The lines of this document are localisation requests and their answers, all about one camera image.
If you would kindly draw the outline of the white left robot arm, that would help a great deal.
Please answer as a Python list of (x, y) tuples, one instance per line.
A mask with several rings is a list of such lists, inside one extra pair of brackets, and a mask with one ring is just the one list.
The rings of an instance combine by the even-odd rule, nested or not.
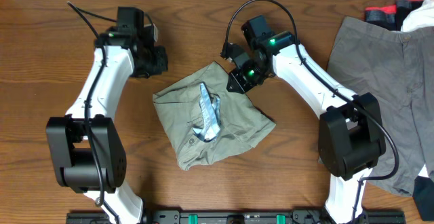
[(136, 7), (119, 7), (115, 25), (95, 32), (94, 61), (73, 105), (49, 118), (47, 142), (56, 180), (92, 199), (103, 214), (76, 223), (148, 223), (144, 200), (125, 179), (126, 152), (115, 128), (122, 91), (131, 77), (148, 79), (168, 69), (158, 29)]

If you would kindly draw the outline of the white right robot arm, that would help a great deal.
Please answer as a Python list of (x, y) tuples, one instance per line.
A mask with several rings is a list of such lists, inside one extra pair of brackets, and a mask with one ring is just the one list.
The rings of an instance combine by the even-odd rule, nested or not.
[(241, 31), (254, 55), (224, 42), (220, 55), (236, 65), (227, 90), (244, 94), (276, 76), (297, 91), (319, 119), (319, 159), (331, 174), (325, 210), (334, 223), (355, 220), (363, 212), (359, 180), (370, 175), (386, 151), (377, 99), (337, 82), (293, 33), (275, 33), (262, 15), (248, 20)]

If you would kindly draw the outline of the light khaki green shorts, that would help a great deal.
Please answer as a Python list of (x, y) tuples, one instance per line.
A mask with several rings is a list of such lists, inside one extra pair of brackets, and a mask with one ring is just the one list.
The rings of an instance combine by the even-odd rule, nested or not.
[(153, 95), (182, 170), (245, 153), (274, 129), (245, 94), (227, 91), (228, 78), (212, 62)]

